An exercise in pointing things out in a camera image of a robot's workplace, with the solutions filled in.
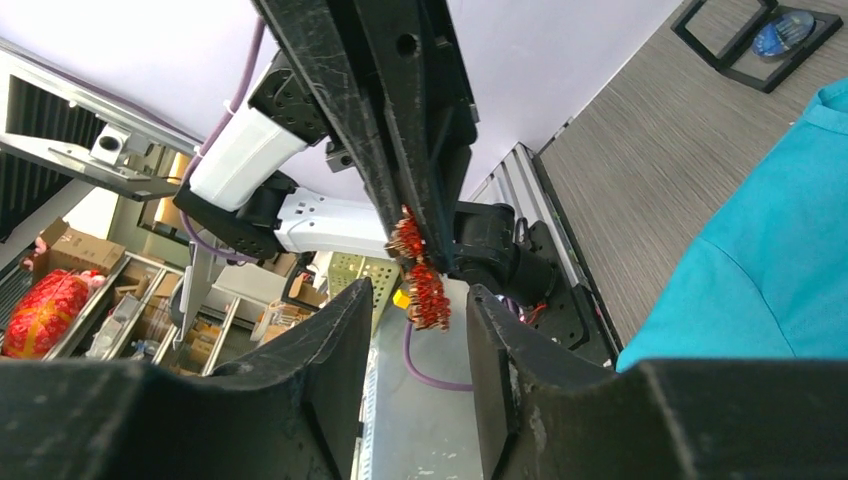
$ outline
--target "pegboard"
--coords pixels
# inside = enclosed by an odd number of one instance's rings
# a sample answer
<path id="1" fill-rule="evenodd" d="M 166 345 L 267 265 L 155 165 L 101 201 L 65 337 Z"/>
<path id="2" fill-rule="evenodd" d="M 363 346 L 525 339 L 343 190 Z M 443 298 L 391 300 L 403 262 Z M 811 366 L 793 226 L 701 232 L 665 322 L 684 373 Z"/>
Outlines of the pegboard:
<path id="1" fill-rule="evenodd" d="M 392 297 L 395 284 L 400 276 L 400 267 L 391 260 L 363 257 L 347 253 L 334 253 L 327 270 L 330 298 L 335 297 L 354 280 L 371 278 L 374 287 L 374 304 L 371 314 L 371 334 L 377 329 L 377 323 Z"/>

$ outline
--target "red wire bundle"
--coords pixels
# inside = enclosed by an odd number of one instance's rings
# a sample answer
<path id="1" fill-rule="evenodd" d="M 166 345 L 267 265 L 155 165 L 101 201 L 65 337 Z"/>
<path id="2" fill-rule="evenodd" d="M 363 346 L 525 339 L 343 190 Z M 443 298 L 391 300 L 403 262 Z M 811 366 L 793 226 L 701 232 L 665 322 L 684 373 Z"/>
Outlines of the red wire bundle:
<path id="1" fill-rule="evenodd" d="M 403 218 L 392 232 L 387 248 L 390 252 L 397 252 L 416 262 L 405 276 L 410 286 L 409 320 L 415 329 L 439 327 L 447 330 L 450 324 L 450 301 L 445 296 L 439 275 L 424 255 L 424 240 L 418 231 L 415 217 L 406 205 L 403 206 Z"/>

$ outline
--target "gray wood floor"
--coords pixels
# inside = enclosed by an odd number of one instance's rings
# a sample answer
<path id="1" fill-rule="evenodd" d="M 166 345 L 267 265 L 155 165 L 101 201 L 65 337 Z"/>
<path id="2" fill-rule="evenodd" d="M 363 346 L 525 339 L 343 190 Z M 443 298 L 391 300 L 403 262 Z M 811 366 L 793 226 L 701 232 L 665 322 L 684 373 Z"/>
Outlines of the gray wood floor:
<path id="1" fill-rule="evenodd" d="M 710 11 L 692 30 L 708 36 L 708 46 L 721 45 L 729 39 L 721 32 L 736 24 L 733 19 L 750 16 L 752 3 L 708 2 Z M 785 3 L 848 20 L 844 0 Z M 542 153 L 625 342 L 713 212 L 813 93 L 848 76 L 848 27 L 766 95 L 710 69 L 669 25 Z M 756 66 L 751 62 L 745 68 Z"/>

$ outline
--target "red mesh bag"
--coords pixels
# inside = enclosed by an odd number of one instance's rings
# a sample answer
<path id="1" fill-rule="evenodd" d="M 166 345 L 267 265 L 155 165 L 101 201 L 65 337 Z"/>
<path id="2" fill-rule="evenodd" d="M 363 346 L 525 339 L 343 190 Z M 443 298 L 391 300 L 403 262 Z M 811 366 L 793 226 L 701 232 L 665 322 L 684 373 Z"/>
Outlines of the red mesh bag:
<path id="1" fill-rule="evenodd" d="M 18 302 L 3 339 L 3 355 L 39 359 L 56 345 L 88 300 L 78 275 L 53 270 Z"/>

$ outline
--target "teal fabric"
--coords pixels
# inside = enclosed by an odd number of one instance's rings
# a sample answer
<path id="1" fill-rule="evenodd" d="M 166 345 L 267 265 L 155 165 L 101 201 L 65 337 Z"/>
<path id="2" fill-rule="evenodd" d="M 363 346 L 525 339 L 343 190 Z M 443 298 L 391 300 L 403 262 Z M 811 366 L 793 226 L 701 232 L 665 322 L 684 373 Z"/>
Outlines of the teal fabric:
<path id="1" fill-rule="evenodd" d="M 656 357 L 848 359 L 848 79 L 707 223 L 616 368 Z"/>

